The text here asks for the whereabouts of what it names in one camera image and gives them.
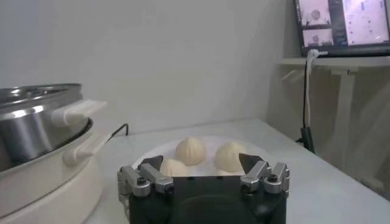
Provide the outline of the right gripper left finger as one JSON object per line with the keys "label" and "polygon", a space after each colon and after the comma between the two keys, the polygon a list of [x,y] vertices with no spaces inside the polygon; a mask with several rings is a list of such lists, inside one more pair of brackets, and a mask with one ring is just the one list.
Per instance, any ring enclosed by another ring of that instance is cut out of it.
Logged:
{"label": "right gripper left finger", "polygon": [[135,169],[132,166],[121,167],[117,172],[118,195],[147,197],[152,192],[152,187],[161,194],[173,192],[173,178],[159,171],[162,162],[163,156],[158,155],[143,159]]}

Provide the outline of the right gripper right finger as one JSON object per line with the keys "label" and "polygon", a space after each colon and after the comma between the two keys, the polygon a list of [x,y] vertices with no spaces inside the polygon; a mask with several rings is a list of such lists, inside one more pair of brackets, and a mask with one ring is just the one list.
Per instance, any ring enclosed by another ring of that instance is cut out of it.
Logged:
{"label": "right gripper right finger", "polygon": [[274,167],[261,157],[239,154],[239,161],[244,170],[240,176],[240,189],[245,194],[252,194],[260,186],[269,194],[289,195],[290,169],[284,163],[277,163]]}

